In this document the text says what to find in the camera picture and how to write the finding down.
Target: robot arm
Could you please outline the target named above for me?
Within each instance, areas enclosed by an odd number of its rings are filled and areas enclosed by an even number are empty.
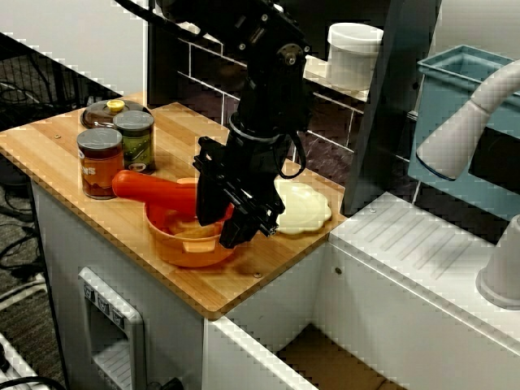
[[[135,11],[124,4],[130,0],[116,1]],[[199,35],[209,33],[230,50],[241,52],[248,63],[226,145],[209,137],[199,139],[201,151],[193,165],[201,172],[197,185],[200,224],[221,219],[232,203],[234,211],[223,226],[222,246],[233,248],[250,241],[258,230],[265,236],[274,234],[278,215],[285,210],[274,180],[278,175],[287,178],[282,166],[292,142],[301,156],[298,174],[306,162],[297,132],[305,132],[310,121],[310,94],[303,82],[309,45],[296,22],[271,1],[156,1],[170,22],[197,25]],[[170,31],[175,28],[169,23]]]

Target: jar lid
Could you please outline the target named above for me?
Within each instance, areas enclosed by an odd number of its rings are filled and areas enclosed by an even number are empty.
[[[80,149],[100,152],[118,149],[123,137],[113,128],[90,128],[82,132],[76,140]]]
[[[148,109],[137,102],[123,99],[101,100],[88,106],[81,115],[81,124],[86,128],[113,128],[117,114],[127,111],[149,113]]]
[[[359,23],[336,23],[328,30],[328,43],[359,54],[378,54],[383,30]]]
[[[112,112],[120,112],[124,108],[124,102],[122,100],[109,100],[106,102],[109,110]]]
[[[154,117],[142,111],[126,111],[114,117],[114,126],[124,137],[144,137],[150,133]]]

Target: cream flower-shaped plate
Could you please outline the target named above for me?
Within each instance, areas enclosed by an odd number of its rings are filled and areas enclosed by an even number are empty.
[[[277,179],[275,187],[285,204],[285,212],[276,220],[280,233],[316,232],[331,218],[327,198],[309,185]]]

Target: blue bin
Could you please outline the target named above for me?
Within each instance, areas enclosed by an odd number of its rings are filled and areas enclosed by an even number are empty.
[[[470,99],[482,81],[511,62],[511,58],[466,45],[418,62],[425,78],[408,170],[409,176],[508,220],[520,214],[520,195],[471,175],[468,172],[471,162],[457,180],[443,180],[418,162],[415,151]],[[508,97],[487,126],[520,139],[520,93]]]

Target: wooden countertop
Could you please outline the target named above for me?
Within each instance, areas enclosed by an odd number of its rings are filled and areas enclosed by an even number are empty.
[[[142,93],[126,98],[145,104]],[[83,194],[76,144],[77,135],[85,130],[80,124],[82,112],[83,109],[75,110],[0,132],[0,153],[208,319],[226,314],[300,261],[345,220],[339,213],[344,188],[305,170],[295,181],[325,195],[332,209],[332,219],[319,232],[298,236],[276,234],[270,238],[258,233],[215,266],[202,269],[172,266],[160,260],[150,244],[141,203],[119,198],[96,201]],[[223,144],[227,139],[226,128],[178,103],[155,109],[153,114],[156,176],[169,180],[198,176],[191,165],[193,156],[198,154],[197,139],[208,136]],[[284,170],[296,172],[298,167],[287,161]]]

